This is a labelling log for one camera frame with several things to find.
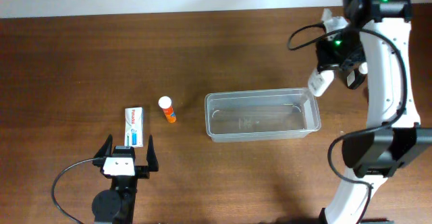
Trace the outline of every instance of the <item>wooden table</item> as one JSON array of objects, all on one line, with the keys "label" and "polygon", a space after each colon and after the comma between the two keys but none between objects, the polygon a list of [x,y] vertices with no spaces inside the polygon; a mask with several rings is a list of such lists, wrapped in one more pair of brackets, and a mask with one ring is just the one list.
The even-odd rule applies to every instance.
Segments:
[{"label": "wooden table", "polygon": [[[286,49],[289,35],[319,21],[322,8],[0,20],[0,222],[71,223],[49,190],[66,166],[91,158],[124,109],[145,108],[160,172],[138,182],[135,223],[266,223],[317,217],[339,184],[327,148],[365,127],[362,88],[341,82],[319,98],[322,128],[303,139],[213,143],[205,131],[211,92],[306,86],[314,46]],[[416,5],[410,38],[415,103],[432,126],[431,5]],[[319,30],[303,32],[296,43]],[[173,99],[167,123],[157,100]],[[145,148],[136,149],[145,164]],[[399,170],[372,200],[368,218],[432,219],[432,150]],[[343,168],[340,148],[337,167]],[[62,207],[92,223],[91,202],[110,186],[91,164],[65,174]]]}]

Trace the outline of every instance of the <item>rectangular box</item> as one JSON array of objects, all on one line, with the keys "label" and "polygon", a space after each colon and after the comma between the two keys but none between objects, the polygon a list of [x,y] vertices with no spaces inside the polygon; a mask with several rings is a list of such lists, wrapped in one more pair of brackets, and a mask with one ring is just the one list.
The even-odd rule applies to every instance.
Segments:
[{"label": "rectangular box", "polygon": [[211,93],[205,119],[214,142],[303,138],[321,128],[308,88]]},{"label": "rectangular box", "polygon": [[143,147],[143,122],[144,109],[142,107],[125,109],[126,128],[124,134],[124,145]]}]

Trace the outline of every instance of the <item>plastic bin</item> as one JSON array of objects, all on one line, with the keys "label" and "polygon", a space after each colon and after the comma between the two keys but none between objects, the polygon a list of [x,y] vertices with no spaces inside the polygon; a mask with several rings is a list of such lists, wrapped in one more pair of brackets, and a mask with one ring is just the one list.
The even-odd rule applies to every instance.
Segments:
[{"label": "plastic bin", "polygon": [[308,88],[208,94],[205,123],[214,142],[303,138],[321,128]]}]

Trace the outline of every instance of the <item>cable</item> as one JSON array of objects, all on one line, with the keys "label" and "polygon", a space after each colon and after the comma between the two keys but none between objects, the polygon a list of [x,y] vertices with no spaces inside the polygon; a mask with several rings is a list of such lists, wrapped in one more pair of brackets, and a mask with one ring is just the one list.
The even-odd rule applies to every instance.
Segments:
[{"label": "cable", "polygon": [[370,134],[370,133],[376,132],[378,130],[389,128],[389,127],[392,126],[392,124],[394,124],[395,122],[397,122],[403,116],[403,114],[404,114],[404,112],[406,110],[406,101],[408,100],[408,78],[406,76],[406,69],[405,69],[405,66],[404,66],[404,60],[403,60],[402,55],[401,55],[399,49],[397,48],[397,46],[390,39],[388,39],[386,36],[384,36],[384,35],[382,35],[382,34],[380,34],[378,32],[372,31],[372,30],[367,30],[367,29],[364,29],[364,28],[343,28],[343,29],[339,29],[339,30],[334,30],[332,32],[328,32],[327,34],[324,34],[323,36],[320,36],[320,37],[318,37],[318,38],[316,38],[314,40],[311,40],[311,41],[309,41],[307,43],[304,43],[302,45],[299,45],[297,47],[294,47],[294,48],[291,47],[291,40],[292,40],[292,38],[297,33],[301,32],[301,31],[303,31],[303,30],[305,30],[307,28],[316,27],[317,25],[319,25],[319,24],[305,26],[305,27],[303,27],[303,28],[295,31],[291,35],[291,37],[288,39],[288,43],[287,43],[288,49],[291,50],[291,51],[295,51],[295,50],[298,50],[298,49],[301,49],[301,48],[306,47],[308,45],[311,45],[313,43],[316,43],[316,42],[320,41],[321,39],[327,38],[328,36],[331,36],[331,35],[337,34],[337,33],[344,33],[344,32],[359,32],[360,33],[360,32],[364,32],[364,33],[371,34],[373,36],[376,36],[376,37],[384,40],[393,49],[393,51],[394,51],[394,53],[395,53],[395,55],[396,55],[396,57],[398,59],[398,63],[399,63],[400,71],[401,71],[401,75],[402,75],[402,103],[401,103],[401,107],[396,111],[395,118],[392,119],[390,122],[384,123],[381,126],[377,126],[377,127],[373,127],[373,128],[368,128],[368,129],[365,129],[365,130],[359,130],[359,131],[356,131],[356,132],[351,132],[351,133],[345,134],[343,136],[340,136],[340,137],[336,138],[330,144],[329,150],[327,152],[327,160],[329,161],[330,168],[331,168],[331,170],[340,179],[342,179],[342,180],[344,180],[346,182],[352,183],[352,184],[363,184],[363,185],[365,185],[368,188],[368,194],[367,194],[366,203],[364,205],[364,208],[363,208],[363,211],[362,211],[362,213],[360,215],[360,218],[356,222],[356,223],[360,223],[362,221],[362,219],[363,219],[363,217],[364,217],[364,215],[366,213],[367,207],[368,207],[368,205],[369,205],[369,203],[371,201],[373,186],[370,183],[368,183],[368,182],[353,180],[353,179],[349,179],[349,178],[343,176],[335,168],[335,166],[333,164],[333,161],[331,160],[331,154],[333,152],[333,149],[334,149],[335,145],[338,142],[340,142],[341,140],[347,140],[347,139],[349,139],[351,137],[358,137],[358,136],[362,136],[362,135],[365,135],[365,134]]},{"label": "cable", "polygon": [[54,189],[55,189],[55,185],[56,185],[57,182],[59,181],[60,177],[61,177],[63,174],[65,174],[67,171],[69,171],[71,168],[76,167],[76,166],[78,166],[79,164],[82,164],[82,163],[86,163],[86,162],[94,161],[94,160],[101,160],[101,159],[103,159],[103,157],[100,157],[100,158],[93,158],[93,159],[86,159],[86,160],[83,160],[83,161],[79,161],[79,162],[77,162],[77,163],[74,163],[74,164],[70,165],[69,167],[66,167],[66,168],[65,168],[61,173],[59,173],[59,175],[54,179],[53,186],[51,187],[51,199],[53,200],[54,205],[55,205],[55,206],[60,210],[60,212],[62,212],[65,216],[69,217],[69,219],[73,220],[73,221],[76,222],[76,223],[83,224],[83,222],[81,222],[81,221],[78,220],[77,218],[71,216],[71,214],[67,213],[65,210],[63,210],[63,209],[60,207],[60,204],[57,202],[57,200],[55,199],[55,196],[54,196]]}]

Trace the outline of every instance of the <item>orange bottle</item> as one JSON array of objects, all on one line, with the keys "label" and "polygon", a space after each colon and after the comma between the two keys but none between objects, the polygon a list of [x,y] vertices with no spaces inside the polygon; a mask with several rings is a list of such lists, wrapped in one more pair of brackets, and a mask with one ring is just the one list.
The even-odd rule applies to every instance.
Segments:
[{"label": "orange bottle", "polygon": [[172,101],[168,96],[162,96],[159,99],[159,106],[162,108],[163,113],[165,114],[169,123],[176,122],[176,114],[174,113]]}]

